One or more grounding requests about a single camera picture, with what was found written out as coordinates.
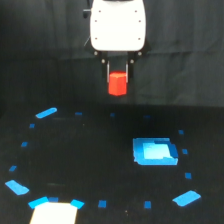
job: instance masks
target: red block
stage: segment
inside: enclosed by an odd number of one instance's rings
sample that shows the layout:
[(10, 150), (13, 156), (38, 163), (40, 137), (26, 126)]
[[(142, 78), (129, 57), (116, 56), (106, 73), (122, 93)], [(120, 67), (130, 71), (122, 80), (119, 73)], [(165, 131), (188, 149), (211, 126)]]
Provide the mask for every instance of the red block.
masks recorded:
[(127, 93), (127, 74), (122, 71), (114, 71), (110, 73), (109, 94), (121, 96)]

